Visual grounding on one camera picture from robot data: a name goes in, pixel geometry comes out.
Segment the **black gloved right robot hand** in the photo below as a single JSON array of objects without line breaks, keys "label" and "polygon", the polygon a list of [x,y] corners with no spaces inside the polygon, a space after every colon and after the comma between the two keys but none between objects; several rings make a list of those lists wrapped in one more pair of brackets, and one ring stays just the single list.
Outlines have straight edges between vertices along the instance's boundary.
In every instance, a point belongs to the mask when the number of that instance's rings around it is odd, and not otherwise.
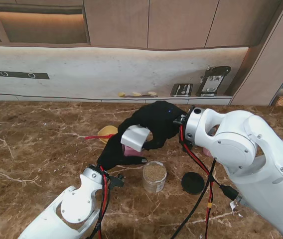
[{"label": "black gloved right robot hand", "polygon": [[148,128],[152,133],[152,140],[145,142],[143,148],[146,150],[158,149],[164,146],[166,140],[178,134],[179,126],[173,121],[186,112],[174,104],[166,101],[156,101],[152,104],[142,106],[131,117],[124,120],[118,128],[118,138],[132,125],[140,125]]}]

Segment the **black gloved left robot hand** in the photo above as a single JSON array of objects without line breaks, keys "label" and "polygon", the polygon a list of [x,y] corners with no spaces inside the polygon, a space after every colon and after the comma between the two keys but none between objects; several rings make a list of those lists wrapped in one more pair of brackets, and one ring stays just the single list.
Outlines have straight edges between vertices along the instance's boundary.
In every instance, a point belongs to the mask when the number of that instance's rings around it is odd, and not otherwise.
[{"label": "black gloved left robot hand", "polygon": [[107,142],[104,150],[97,160],[97,165],[102,166],[106,171],[118,165],[141,165],[147,164],[147,159],[141,156],[124,156],[122,144],[122,135],[117,133]]}]

